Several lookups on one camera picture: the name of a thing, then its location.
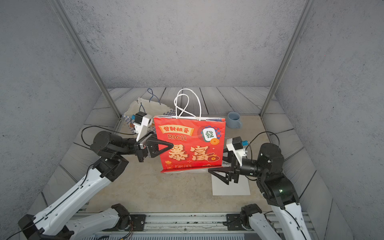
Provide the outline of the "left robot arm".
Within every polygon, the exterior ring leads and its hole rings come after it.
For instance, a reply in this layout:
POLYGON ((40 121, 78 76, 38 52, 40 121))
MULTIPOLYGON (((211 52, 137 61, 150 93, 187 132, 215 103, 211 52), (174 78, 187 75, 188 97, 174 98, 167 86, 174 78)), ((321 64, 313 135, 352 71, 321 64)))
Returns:
POLYGON ((58 200, 35 215, 22 217, 18 222, 21 233, 28 240, 79 240, 104 230, 132 232, 131 215, 121 204, 76 221, 71 218, 95 194, 124 172, 129 163, 125 155, 137 156, 143 162, 144 158, 155 158, 173 146, 172 143, 159 140, 153 132, 139 140, 124 139, 107 131, 99 132, 90 149, 100 158, 58 200))

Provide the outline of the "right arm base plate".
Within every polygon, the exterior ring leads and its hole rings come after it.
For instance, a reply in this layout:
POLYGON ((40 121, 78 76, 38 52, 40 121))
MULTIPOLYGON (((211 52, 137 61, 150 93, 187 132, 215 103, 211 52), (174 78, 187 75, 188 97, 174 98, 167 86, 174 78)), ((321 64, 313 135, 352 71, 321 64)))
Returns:
POLYGON ((242 231, 244 219, 245 217, 241 214, 227 214, 223 225, 227 227, 228 231, 242 231))

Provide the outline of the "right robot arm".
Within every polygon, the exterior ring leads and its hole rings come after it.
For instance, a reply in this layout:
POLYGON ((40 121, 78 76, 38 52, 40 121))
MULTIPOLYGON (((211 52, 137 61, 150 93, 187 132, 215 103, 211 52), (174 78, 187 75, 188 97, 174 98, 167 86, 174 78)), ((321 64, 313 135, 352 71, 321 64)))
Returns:
MULTIPOLYGON (((284 157, 279 146, 264 143, 257 159, 243 157, 239 163, 235 151, 228 151, 230 167, 210 168, 208 172, 225 184, 237 183, 240 176, 254 177, 262 196, 271 206, 287 240, 309 240, 311 235, 305 224, 299 196, 292 182, 283 173, 284 157)), ((280 236, 269 223, 266 214, 257 204, 241 208, 239 217, 228 221, 227 227, 241 225, 254 231, 262 240, 279 240, 280 236)))

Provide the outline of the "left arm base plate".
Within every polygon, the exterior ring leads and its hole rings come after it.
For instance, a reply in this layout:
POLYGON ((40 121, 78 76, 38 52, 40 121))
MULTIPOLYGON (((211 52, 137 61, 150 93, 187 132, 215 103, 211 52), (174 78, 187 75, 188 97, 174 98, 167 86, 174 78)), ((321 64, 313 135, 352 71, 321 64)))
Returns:
POLYGON ((145 214, 130 214, 131 229, 133 232, 143 232, 146 223, 145 214))

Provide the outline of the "white Happy Every Day bag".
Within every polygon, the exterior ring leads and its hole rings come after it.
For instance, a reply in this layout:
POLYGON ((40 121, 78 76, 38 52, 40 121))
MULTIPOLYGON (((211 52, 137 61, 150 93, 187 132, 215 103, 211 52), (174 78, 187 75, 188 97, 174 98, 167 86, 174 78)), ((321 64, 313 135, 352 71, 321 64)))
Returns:
POLYGON ((238 183, 234 179, 227 185, 218 177, 212 177, 212 194, 213 196, 250 196, 249 180, 245 176, 239 176, 238 183))

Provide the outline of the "blue checkered paper bag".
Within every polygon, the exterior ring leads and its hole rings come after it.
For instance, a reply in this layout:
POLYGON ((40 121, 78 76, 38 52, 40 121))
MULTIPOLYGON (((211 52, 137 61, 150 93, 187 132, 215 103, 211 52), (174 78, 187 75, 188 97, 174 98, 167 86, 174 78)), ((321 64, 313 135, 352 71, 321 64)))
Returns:
POLYGON ((160 90, 160 92, 157 93, 156 89, 157 88, 147 88, 146 93, 142 97, 138 97, 134 100, 130 104, 128 110, 123 114, 126 133, 135 133, 132 116, 138 112, 143 112, 151 116, 172 116, 175 114, 175 109, 160 102, 160 97, 164 90, 160 90))

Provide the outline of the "red paper gift bag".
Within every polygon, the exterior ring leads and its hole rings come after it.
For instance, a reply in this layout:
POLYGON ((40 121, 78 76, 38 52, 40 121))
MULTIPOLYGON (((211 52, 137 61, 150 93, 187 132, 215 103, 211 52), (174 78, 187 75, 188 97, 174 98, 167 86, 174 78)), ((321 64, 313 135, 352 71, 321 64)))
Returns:
POLYGON ((220 167, 226 119, 203 117, 202 103, 191 89, 181 89, 174 105, 174 115, 154 117, 158 140, 174 144, 160 155, 162 173, 220 167))

